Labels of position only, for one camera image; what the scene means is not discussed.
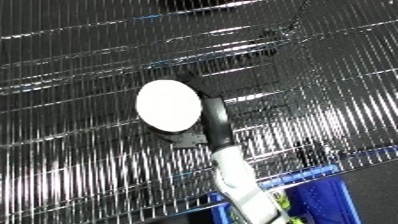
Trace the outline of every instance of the white disc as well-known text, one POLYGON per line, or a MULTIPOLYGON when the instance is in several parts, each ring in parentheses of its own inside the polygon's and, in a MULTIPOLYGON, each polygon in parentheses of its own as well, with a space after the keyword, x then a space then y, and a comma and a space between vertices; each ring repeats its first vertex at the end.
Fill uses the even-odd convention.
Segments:
POLYGON ((142 87, 136 109, 147 124, 161 131, 180 132, 198 121, 202 104, 187 85, 173 80, 157 80, 142 87))

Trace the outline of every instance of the blue plastic container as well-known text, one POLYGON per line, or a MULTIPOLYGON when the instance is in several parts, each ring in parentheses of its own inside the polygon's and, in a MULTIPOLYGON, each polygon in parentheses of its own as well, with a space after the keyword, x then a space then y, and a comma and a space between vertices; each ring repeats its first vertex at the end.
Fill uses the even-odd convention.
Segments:
MULTIPOLYGON (((264 188, 290 184, 303 180, 321 177, 325 173, 338 171, 337 166, 315 167, 303 172, 286 175, 266 181, 261 185, 264 188)), ((329 177, 286 190, 291 203, 290 216, 310 214, 317 224, 360 224, 358 214, 352 203, 344 181, 340 177, 329 177)), ((217 193, 211 194, 213 201, 223 200, 217 193)), ((212 209, 216 224, 229 224, 229 204, 212 209)))

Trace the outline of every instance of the wire rack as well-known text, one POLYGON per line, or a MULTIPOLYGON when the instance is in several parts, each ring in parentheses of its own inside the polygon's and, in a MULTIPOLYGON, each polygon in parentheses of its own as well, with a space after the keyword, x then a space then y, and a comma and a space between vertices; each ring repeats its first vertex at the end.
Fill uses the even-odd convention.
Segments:
POLYGON ((396 159, 397 12, 394 0, 0 0, 0 222, 213 206, 206 146, 173 149, 134 109, 168 75, 222 93, 259 180, 303 170, 303 147, 340 172, 396 159))

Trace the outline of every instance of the black tube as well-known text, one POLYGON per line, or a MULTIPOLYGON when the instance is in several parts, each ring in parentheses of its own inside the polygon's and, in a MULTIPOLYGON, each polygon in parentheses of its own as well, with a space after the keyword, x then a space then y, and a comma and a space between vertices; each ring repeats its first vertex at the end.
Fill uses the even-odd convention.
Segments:
POLYGON ((227 110, 221 98, 202 99, 202 125, 212 152, 235 145, 227 110))

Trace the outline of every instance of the chrome wire grid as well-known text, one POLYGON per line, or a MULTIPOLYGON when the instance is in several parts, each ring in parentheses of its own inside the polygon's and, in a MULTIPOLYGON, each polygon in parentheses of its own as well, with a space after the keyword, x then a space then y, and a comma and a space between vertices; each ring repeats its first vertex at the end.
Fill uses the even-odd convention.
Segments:
POLYGON ((173 74, 222 93, 259 179, 314 165, 303 147, 341 172, 397 158, 398 2, 195 1, 0 0, 1 223, 212 206, 206 146, 173 149, 134 109, 173 74))

